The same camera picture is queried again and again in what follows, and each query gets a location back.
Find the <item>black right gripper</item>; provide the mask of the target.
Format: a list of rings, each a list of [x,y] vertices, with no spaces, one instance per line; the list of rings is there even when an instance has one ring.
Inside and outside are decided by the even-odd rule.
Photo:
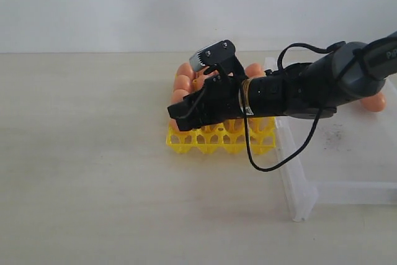
[[[207,77],[202,88],[167,108],[170,118],[175,119],[181,132],[243,117],[239,92],[247,76],[239,60],[233,56],[204,67],[201,73]]]

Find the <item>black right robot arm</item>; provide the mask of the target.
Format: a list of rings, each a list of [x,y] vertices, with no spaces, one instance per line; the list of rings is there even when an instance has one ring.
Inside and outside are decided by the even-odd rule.
[[[321,58],[289,66],[278,60],[275,70],[249,78],[230,40],[213,43],[190,59],[208,76],[202,88],[169,106],[169,116],[181,131],[243,118],[329,118],[339,106],[377,94],[396,73],[395,34],[308,49]]]

